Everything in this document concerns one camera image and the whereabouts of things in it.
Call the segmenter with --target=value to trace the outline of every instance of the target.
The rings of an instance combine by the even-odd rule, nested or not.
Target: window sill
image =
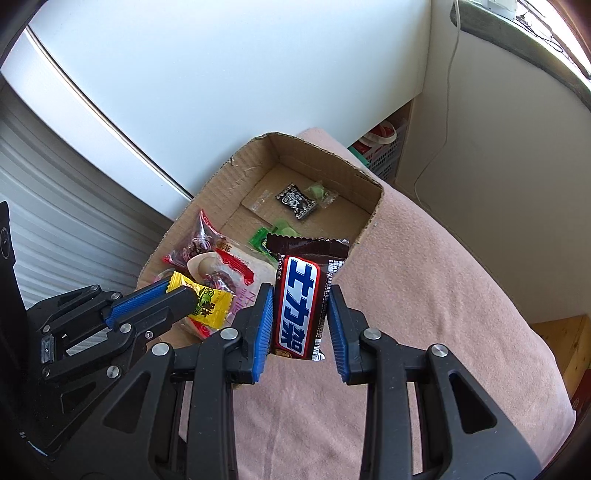
[[[505,18],[496,15],[470,0],[459,0],[462,31],[486,40],[542,69],[570,89],[591,111],[589,81],[578,75],[565,61],[548,47]],[[450,19],[456,23],[456,9],[452,5]]]

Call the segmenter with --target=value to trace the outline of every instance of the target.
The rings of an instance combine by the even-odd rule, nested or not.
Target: chocolate bar wrapper
[[[269,234],[267,248],[279,261],[270,351],[318,361],[332,277],[347,258],[349,244]]]

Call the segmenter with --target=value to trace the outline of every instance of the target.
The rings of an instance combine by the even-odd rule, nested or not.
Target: black candy wrapper
[[[296,187],[295,183],[290,183],[285,190],[275,198],[283,205],[291,208],[295,213],[295,218],[298,220],[302,220],[302,218],[308,215],[317,206],[316,201],[304,195],[300,189]]]
[[[267,248],[279,260],[271,353],[321,360],[320,341],[330,285],[349,254],[349,243],[270,233]]]

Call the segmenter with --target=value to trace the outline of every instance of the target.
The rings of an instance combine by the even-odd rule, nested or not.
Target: green packet
[[[251,246],[265,254],[273,261],[273,264],[277,264],[277,260],[275,257],[271,255],[271,252],[267,249],[267,234],[274,233],[276,235],[283,235],[283,236],[300,236],[298,232],[296,232],[289,223],[287,223],[284,219],[279,219],[275,222],[275,225],[271,229],[261,227],[259,228],[256,233],[252,236],[252,238],[248,241]]]

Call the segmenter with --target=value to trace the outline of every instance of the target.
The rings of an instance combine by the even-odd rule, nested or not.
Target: electrical cord
[[[445,140],[443,141],[443,145],[441,146],[441,148],[439,150],[437,150],[435,155],[433,155],[433,158],[427,163],[427,165],[425,165],[423,167],[423,169],[421,170],[421,173],[418,174],[418,177],[414,181],[414,184],[413,184],[414,196],[417,199],[417,202],[422,209],[424,209],[425,207],[423,206],[423,203],[421,202],[421,199],[418,196],[417,183],[421,179],[423,174],[427,171],[427,169],[431,166],[433,161],[439,156],[439,154],[446,147],[447,140],[449,139],[449,96],[450,96],[450,90],[451,90],[450,77],[452,75],[453,60],[456,58],[457,46],[460,43],[460,32],[462,31],[462,25],[460,22],[460,5],[458,3],[458,0],[453,0],[453,3],[454,3],[454,7],[456,9],[457,36],[456,36],[456,43],[453,46],[452,57],[449,61],[449,66],[447,67],[447,100],[446,100],[447,105],[446,105],[446,119],[445,119]]]

